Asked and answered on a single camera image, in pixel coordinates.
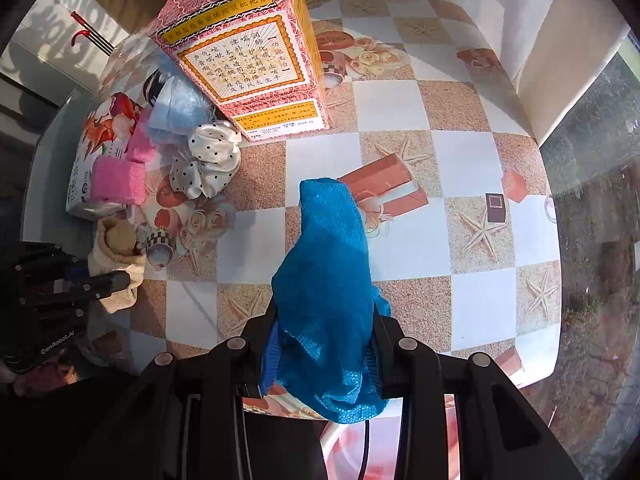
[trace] screw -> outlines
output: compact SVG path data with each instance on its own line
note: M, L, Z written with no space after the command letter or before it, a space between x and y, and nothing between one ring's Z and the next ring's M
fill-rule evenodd
M491 358L487 354L478 352L471 359L475 365L486 368L491 363Z
M398 346L402 350L415 350L418 348L418 342L413 337L403 337L400 341L398 341Z
M232 337L226 342L226 345L232 350L241 350L246 345L246 341L241 337Z
M169 352L161 352L154 358L154 362L158 366L167 366L173 360L174 356L169 354Z

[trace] outdoor ground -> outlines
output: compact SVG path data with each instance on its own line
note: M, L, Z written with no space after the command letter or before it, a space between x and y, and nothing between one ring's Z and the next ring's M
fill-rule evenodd
M640 83L616 55L541 148L558 218L562 333L556 370L523 393L586 478L619 462L633 431L624 421L640 413L630 371L640 320L639 102Z

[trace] pink medicine box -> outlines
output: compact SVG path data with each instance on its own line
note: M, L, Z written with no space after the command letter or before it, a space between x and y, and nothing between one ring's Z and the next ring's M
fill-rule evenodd
M328 127L305 0L168 0L152 39L247 139Z

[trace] white satin fabric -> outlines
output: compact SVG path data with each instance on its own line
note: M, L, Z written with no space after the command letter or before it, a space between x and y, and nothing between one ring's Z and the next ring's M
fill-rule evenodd
M201 124L187 137L188 148L176 149L171 186L193 200L220 193L240 168L241 135L228 121Z

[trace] pink sponge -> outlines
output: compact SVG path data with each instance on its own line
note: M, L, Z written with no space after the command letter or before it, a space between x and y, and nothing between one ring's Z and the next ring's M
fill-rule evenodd
M98 155L91 171L91 200L141 205L146 198L145 180L144 164Z
M144 163L154 158L156 147L151 143L149 136L146 134L146 122L149 120L149 115L151 115L152 111L153 108L149 107L140 115L136 123L136 129L133 131L129 146L127 147L127 160Z

